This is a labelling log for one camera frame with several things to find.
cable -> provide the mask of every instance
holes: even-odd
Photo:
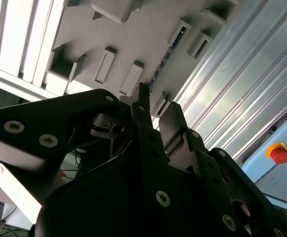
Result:
[[[4,219],[2,219],[2,220],[0,221],[0,223],[2,223],[3,221],[6,221],[6,219],[7,219],[8,217],[10,217],[10,216],[15,212],[16,209],[17,209],[17,207],[15,207],[15,209],[14,209],[8,216],[6,216]]]
[[[71,178],[71,177],[68,177],[66,175],[63,175],[64,178],[67,178],[67,179],[74,179],[74,178]]]

aluminum profile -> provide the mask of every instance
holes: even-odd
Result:
[[[241,163],[287,114],[287,1],[248,1],[174,101],[208,149],[221,147]]]

